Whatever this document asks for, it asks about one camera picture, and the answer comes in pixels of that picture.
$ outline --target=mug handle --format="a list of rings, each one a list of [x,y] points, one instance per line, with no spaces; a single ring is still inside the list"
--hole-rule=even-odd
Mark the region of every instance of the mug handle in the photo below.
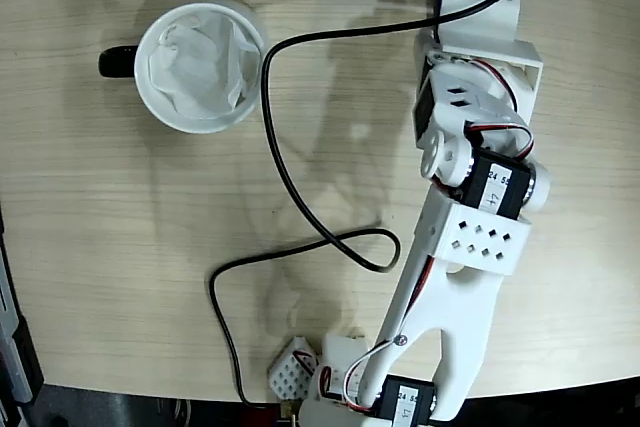
[[[137,51],[137,45],[120,45],[105,50],[98,57],[98,72],[111,79],[133,77]]]

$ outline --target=robotic arm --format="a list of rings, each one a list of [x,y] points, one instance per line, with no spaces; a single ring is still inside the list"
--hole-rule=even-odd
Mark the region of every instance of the robotic arm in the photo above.
[[[482,0],[442,0],[446,14]],[[414,108],[427,194],[375,347],[327,336],[300,411],[303,427],[426,425],[454,418],[482,365],[498,291],[514,272],[540,209],[547,171],[529,121],[542,74],[532,44],[515,40],[519,0],[422,32]],[[464,266],[447,273],[450,264]],[[442,332],[433,383],[388,375],[424,332]]]

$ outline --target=wood grain surface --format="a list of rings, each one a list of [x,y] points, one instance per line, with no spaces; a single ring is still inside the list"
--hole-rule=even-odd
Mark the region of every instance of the wood grain surface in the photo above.
[[[207,297],[216,266],[316,234],[284,191],[259,109],[214,135],[172,131],[96,69],[159,15],[202,0],[0,0],[0,201],[21,306],[49,383],[236,399]],[[272,42],[424,16],[432,0],[238,0]],[[473,395],[640,375],[640,0],[522,0],[546,62],[532,127],[553,186],[498,301]],[[274,64],[287,165],[333,229],[381,219],[406,254],[428,183],[410,118],[413,33],[300,46]],[[380,262],[383,240],[356,242]],[[292,335],[374,339],[400,269],[334,249],[238,269],[220,297],[247,395]],[[429,377],[438,335],[395,366]]]

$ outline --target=white tissue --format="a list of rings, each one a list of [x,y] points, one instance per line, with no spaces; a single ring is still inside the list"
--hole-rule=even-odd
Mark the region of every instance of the white tissue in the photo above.
[[[218,12],[174,21],[149,56],[151,84],[191,119],[228,114],[254,87],[260,53],[242,27]]]

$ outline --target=screw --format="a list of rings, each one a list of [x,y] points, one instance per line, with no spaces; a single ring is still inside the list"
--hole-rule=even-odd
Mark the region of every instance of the screw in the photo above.
[[[406,335],[398,335],[395,339],[393,339],[393,343],[399,347],[407,345],[408,339]]]

